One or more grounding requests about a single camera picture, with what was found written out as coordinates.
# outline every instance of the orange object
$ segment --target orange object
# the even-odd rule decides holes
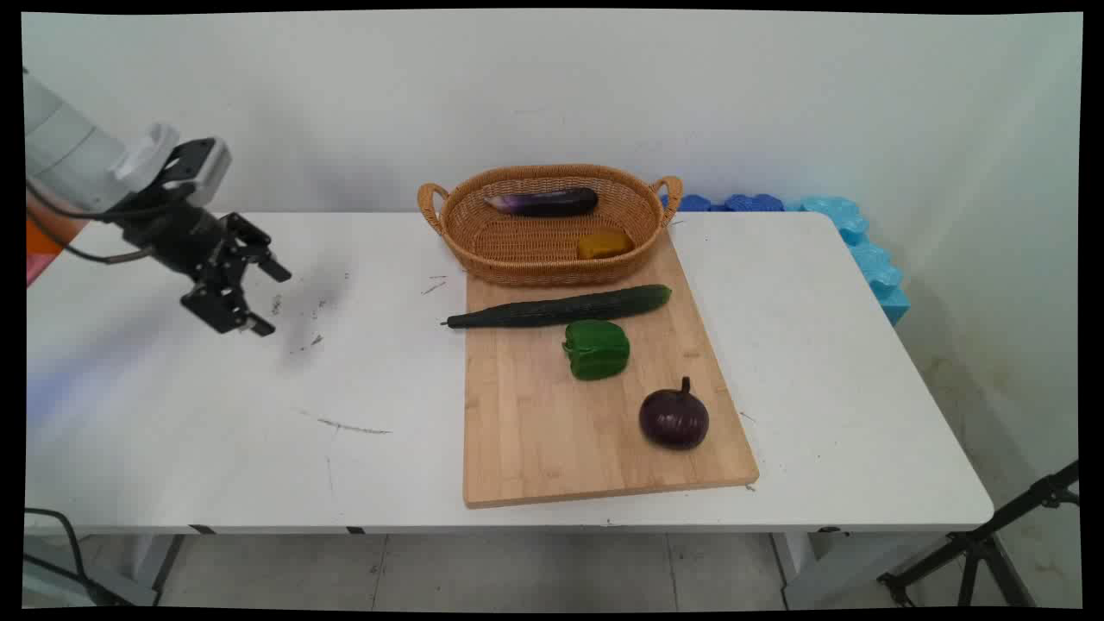
[[[633,250],[633,238],[620,231],[601,231],[578,239],[580,259],[608,259]]]
[[[84,220],[74,220],[72,218],[65,218],[64,215],[57,215],[56,213],[47,210],[42,204],[39,203],[33,197],[26,194],[26,207],[34,213],[35,218],[44,227],[50,229],[50,232],[54,234],[55,238],[68,243],[73,241],[73,238],[81,232],[81,229],[87,223]],[[59,254],[62,252],[62,248],[51,241],[45,233],[42,232],[39,227],[31,221],[30,218],[26,219],[26,252],[28,254]]]

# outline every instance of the white wall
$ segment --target white wall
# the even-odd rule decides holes
[[[23,17],[105,129],[224,137],[219,202],[413,210],[418,185],[592,161],[715,200],[847,194],[905,265],[1047,15],[458,10]]]
[[[997,505],[1078,457],[1081,27],[1055,23],[1023,67],[903,285],[901,339]],[[1081,606],[1078,509],[1000,539],[1038,603]]]
[[[714,200],[850,197],[911,278],[902,339],[944,412],[967,421],[960,439],[995,501],[1076,453],[1080,15],[442,10],[22,24],[23,64],[105,129],[129,138],[166,120],[225,138],[235,160],[216,208],[414,210],[426,181],[564,161],[678,175]],[[1041,602],[1081,602],[1071,511],[1006,541]]]

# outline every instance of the robotic arm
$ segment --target robotic arm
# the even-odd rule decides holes
[[[103,263],[152,256],[192,280],[180,302],[219,333],[275,331],[250,310],[242,275],[251,263],[277,282],[291,273],[276,261],[264,231],[238,213],[216,219],[204,209],[230,167],[222,139],[179,143],[174,128],[155,124],[124,147],[23,69],[23,145],[28,192],[56,213],[112,222],[140,249],[114,257],[63,244],[66,250]],[[28,215],[35,220],[30,210]]]

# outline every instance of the blue foam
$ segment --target blue foam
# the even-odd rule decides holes
[[[771,194],[732,194],[723,206],[716,206],[714,211],[785,211],[782,201]]]
[[[667,197],[659,197],[667,207]],[[784,211],[782,201],[771,194],[756,194],[754,198],[733,194],[722,204],[711,204],[709,199],[698,194],[686,194],[679,203],[679,211]]]
[[[890,253],[885,249],[867,240],[848,250],[879,301],[885,299],[901,284],[901,270],[890,263]]]
[[[664,207],[667,207],[667,196],[659,197],[659,202],[664,203]],[[704,197],[686,194],[682,197],[682,202],[679,203],[679,211],[710,211],[712,207],[709,203],[709,199]]]
[[[806,197],[787,211],[816,211],[831,218],[847,245],[864,240],[870,228],[870,222],[859,213],[859,206],[842,197]]]
[[[909,298],[904,295],[904,292],[900,287],[894,288],[885,299],[880,299],[879,303],[882,305],[882,310],[889,318],[891,325],[896,325],[904,317],[904,314],[912,307],[909,303]]]

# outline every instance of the red onion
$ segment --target red onion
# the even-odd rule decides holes
[[[709,431],[709,412],[690,394],[690,378],[682,378],[682,390],[657,390],[640,404],[644,435],[669,449],[693,449]]]

